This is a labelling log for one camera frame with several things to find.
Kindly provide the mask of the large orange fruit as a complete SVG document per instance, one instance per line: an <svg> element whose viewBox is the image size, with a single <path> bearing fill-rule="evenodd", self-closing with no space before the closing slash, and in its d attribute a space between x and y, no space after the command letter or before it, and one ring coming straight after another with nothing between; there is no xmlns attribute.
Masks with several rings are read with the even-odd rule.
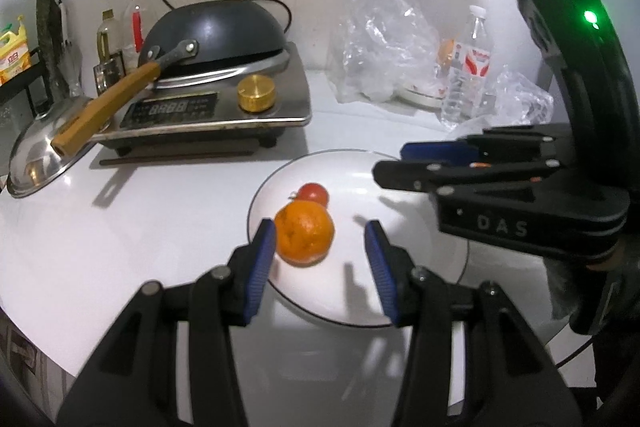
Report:
<svg viewBox="0 0 640 427"><path fill-rule="evenodd" d="M290 265L308 267L329 254L335 235L334 222L318 202L292 200L277 212L274 224L277 253Z"/></svg>

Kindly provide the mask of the white bowl behind bags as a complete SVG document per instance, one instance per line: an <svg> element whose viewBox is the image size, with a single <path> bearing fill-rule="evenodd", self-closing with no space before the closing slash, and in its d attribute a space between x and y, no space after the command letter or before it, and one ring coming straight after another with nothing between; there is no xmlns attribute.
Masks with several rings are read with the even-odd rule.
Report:
<svg viewBox="0 0 640 427"><path fill-rule="evenodd" d="M405 82L397 89L397 96L415 106L439 109L442 107L447 92L445 83L441 81Z"/></svg>

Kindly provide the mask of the brass round knob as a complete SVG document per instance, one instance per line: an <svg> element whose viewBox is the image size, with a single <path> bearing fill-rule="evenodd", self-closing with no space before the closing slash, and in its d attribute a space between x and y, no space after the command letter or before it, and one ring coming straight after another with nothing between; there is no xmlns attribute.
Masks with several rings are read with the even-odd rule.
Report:
<svg viewBox="0 0 640 427"><path fill-rule="evenodd" d="M277 100L277 89L273 79L266 75L249 75L236 86L240 109L246 113L264 113Z"/></svg>

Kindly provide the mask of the black metal rack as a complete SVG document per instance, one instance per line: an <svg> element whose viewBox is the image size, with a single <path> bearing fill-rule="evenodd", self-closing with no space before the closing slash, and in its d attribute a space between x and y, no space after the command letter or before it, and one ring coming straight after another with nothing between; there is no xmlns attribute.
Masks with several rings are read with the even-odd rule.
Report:
<svg viewBox="0 0 640 427"><path fill-rule="evenodd" d="M20 72L7 83L2 84L0 87L0 103L4 105L16 98L17 95L25 93L32 116L36 117L39 115L40 108L51 107L53 94L50 86L49 72L46 63L41 57L40 47L37 46L30 50L29 57L36 60L35 64L32 64L25 72ZM46 96L39 103L34 102L34 97L32 96L32 92L30 92L30 87L32 87L34 83L42 84L43 92Z"/></svg>

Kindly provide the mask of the crumpled clear plastic bag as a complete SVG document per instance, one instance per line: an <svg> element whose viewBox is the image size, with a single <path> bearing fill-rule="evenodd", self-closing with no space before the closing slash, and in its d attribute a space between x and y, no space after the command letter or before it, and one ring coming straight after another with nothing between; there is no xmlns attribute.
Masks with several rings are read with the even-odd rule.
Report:
<svg viewBox="0 0 640 427"><path fill-rule="evenodd" d="M383 103L407 81L446 84L437 65L441 43L419 0L347 0L326 60L337 101Z"/></svg>

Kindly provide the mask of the small clear plastic bag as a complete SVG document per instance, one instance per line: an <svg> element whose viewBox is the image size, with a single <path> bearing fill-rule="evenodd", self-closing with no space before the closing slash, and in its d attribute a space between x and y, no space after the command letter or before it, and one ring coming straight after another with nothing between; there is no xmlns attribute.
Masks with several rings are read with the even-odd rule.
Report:
<svg viewBox="0 0 640 427"><path fill-rule="evenodd" d="M514 69L504 66L494 81L487 83L476 115L491 126L549 124L554 98Z"/></svg>

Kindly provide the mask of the small red tomato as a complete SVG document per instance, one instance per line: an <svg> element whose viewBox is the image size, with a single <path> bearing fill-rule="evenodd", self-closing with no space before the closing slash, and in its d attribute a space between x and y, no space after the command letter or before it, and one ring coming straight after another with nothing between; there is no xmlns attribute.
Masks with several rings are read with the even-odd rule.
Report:
<svg viewBox="0 0 640 427"><path fill-rule="evenodd" d="M309 182L294 192L290 199L293 200L306 200L307 202L315 202L318 205L326 208L329 206L330 195L326 191L326 188L319 183Z"/></svg>

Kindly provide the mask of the dark oil bottle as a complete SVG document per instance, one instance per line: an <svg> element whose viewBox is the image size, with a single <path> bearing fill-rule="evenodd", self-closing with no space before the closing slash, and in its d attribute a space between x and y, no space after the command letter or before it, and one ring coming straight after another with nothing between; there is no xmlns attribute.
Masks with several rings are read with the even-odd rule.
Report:
<svg viewBox="0 0 640 427"><path fill-rule="evenodd" d="M96 31L96 50L99 61L105 63L112 56L122 52L122 24L115 17L114 11L108 9L102 12L102 22Z"/></svg>

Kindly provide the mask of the red label sauce bottle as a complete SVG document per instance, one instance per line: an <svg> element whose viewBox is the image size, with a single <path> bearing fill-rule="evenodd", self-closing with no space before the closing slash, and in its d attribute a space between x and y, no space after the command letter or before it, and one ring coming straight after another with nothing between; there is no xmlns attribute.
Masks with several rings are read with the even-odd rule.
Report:
<svg viewBox="0 0 640 427"><path fill-rule="evenodd" d="M146 23L149 18L149 5L146 0L130 0L124 14L125 46L122 54L126 71L138 66L140 52L146 36Z"/></svg>

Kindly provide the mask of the dark vertical pipe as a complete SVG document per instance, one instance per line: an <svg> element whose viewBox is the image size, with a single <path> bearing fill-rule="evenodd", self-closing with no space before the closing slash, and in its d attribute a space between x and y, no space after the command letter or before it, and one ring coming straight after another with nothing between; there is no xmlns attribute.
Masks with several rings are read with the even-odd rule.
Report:
<svg viewBox="0 0 640 427"><path fill-rule="evenodd" d="M62 15L55 0L36 0L36 26L39 57L48 74L54 101L66 98L68 86L58 67L62 56Z"/></svg>

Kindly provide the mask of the clear plastic water bottle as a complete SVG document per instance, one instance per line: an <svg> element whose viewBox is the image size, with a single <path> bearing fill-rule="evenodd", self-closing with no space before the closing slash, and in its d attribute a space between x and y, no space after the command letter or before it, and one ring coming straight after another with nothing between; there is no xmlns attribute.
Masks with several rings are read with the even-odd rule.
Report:
<svg viewBox="0 0 640 427"><path fill-rule="evenodd" d="M484 8L470 5L464 29L454 40L448 89L440 109L440 121L448 129L471 119L480 104L494 48L486 17Z"/></svg>

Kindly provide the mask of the stainless steel pot lid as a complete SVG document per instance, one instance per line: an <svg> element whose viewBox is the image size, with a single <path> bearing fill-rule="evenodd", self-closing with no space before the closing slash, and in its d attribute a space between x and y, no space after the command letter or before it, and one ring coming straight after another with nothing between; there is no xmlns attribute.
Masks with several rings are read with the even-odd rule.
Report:
<svg viewBox="0 0 640 427"><path fill-rule="evenodd" d="M10 155L6 189L14 198L35 194L80 161L96 143L88 142L74 156L62 157L51 141L64 124L89 102L88 96L72 96L55 102L39 114L17 137Z"/></svg>

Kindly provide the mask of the steel induction cooker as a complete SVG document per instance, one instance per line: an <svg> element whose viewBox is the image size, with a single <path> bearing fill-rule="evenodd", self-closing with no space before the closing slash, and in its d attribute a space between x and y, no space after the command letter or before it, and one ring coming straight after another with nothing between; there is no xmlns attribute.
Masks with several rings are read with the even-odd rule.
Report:
<svg viewBox="0 0 640 427"><path fill-rule="evenodd" d="M276 101L259 113L240 105L238 84L251 75L274 82ZM93 135L120 155L142 145L256 139L265 146L311 120L309 84L295 43L272 57L215 72L165 78L138 94Z"/></svg>

